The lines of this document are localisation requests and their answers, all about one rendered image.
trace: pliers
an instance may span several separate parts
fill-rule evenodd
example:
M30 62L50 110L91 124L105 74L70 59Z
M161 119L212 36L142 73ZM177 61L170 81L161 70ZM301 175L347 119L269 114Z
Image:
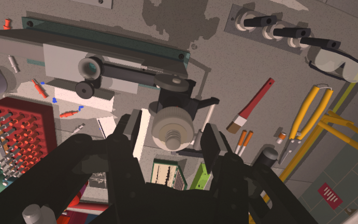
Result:
M315 110L315 112L311 116L310 120L305 125L305 127L302 129L301 132L299 132L298 129L299 129L300 123L302 122L311 102L316 97L318 91L320 89L325 89L325 88L326 88L326 91L324 93L324 96L323 96L320 104L318 105L317 109ZM302 106L300 107L299 112L297 113L295 122L292 125L291 133L289 135L290 142L289 142L288 147L284 150L284 153L279 161L280 165L283 163L283 161L288 156L288 154L293 152L297 148L297 146L300 143L302 143L302 138L310 131L310 129L313 127L313 125L317 122L318 118L324 112L328 102L331 99L332 93L334 93L334 91L330 87L319 88L317 86L313 86L313 88L307 95L305 101L303 102Z

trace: gray workbench surface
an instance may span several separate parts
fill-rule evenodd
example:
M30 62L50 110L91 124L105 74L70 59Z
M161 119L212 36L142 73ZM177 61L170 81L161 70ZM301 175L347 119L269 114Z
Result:
M330 106L345 84L309 68L305 58L307 50L301 55L292 54L224 32L232 5L247 4L252 7L252 2L255 2L255 11L266 15L282 13L282 20L308 25L315 37L340 41L340 49L358 59L358 18L317 0L298 0L301 6L295 4L293 8L269 0L132 0L114 1L112 10L69 0L17 0L9 7L5 6L4 1L0 1L0 30L3 29L6 18L12 20L13 29L21 29L21 17L27 16L189 51L189 78L197 82L192 97L207 99L213 96L220 99L210 122L218 126L233 148L240 132L234 135L225 128L266 80L273 78L276 82L253 110L243 128L254 132L242 155L244 162L252 163L267 144L271 144L281 154L284 143L277 145L274 134L280 127L285 132L290 131L296 114L313 85L325 83L333 88L334 94L328 104ZM9 91L16 90L20 83L30 81L31 78L36 78L39 82L51 80L45 76L44 67L27 64L24 58L16 60L22 71L17 74L13 73L7 55L0 54L0 69L9 81ZM139 87L137 94L117 93L113 114L118 118L130 114L134 108L148 108L148 104L156 101L159 94L158 90L144 87ZM322 95L321 90L300 128L305 125ZM198 111L194 120L196 130L201 128L207 111L207 108ZM59 129L64 131L72 131L82 121L56 119ZM150 150L151 155L144 160L148 162L154 155L165 154L153 142L150 131L151 128L148 129L145 141L145 150ZM102 136L95 125L85 127L83 133ZM276 167L284 168L290 159L283 166Z

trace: black lever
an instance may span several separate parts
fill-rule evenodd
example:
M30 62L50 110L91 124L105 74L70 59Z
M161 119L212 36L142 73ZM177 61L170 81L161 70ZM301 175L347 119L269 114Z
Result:
M311 45L311 46L330 48L330 49L334 49L334 50L337 50L340 47L339 41L330 40L330 39L313 38L313 37L304 37L304 38L300 39L300 43Z
M291 37L291 38L303 38L309 37L311 34L310 28L282 28L282 29L274 29L274 36L282 36L282 37Z
M265 27L274 25L277 23L277 16L265 16L265 17L255 17L253 19L245 19L245 27Z

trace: yellow plier handle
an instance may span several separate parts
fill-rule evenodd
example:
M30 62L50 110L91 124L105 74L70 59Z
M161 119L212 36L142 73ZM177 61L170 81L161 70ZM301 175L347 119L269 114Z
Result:
M295 137L297 137L297 139L302 140L302 138L310 131L310 129L313 127L313 125L317 122L318 118L324 112L328 102L331 99L332 93L334 93L334 91L332 89L326 89L320 104L318 105L317 109L311 116L310 120L307 122L305 127L300 132L300 136L296 136L296 133L299 130L300 123L302 122L303 118L305 117L305 114L306 114L307 110L309 109L311 102L314 100L314 98L316 97L319 90L320 90L320 88L313 86L313 88L307 95L305 101L303 102L302 106L300 107L300 110L296 116L295 122L292 125L289 139L294 139Z

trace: red handle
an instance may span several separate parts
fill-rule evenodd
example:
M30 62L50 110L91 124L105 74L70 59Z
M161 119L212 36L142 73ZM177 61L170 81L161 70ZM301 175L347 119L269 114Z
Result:
M252 110L259 103L259 101L263 98L266 92L270 89L275 81L272 78L269 78L268 81L262 86L262 88L257 92L257 94L253 97L253 99L245 106L241 112L238 113L241 117L248 119L248 116L251 114Z

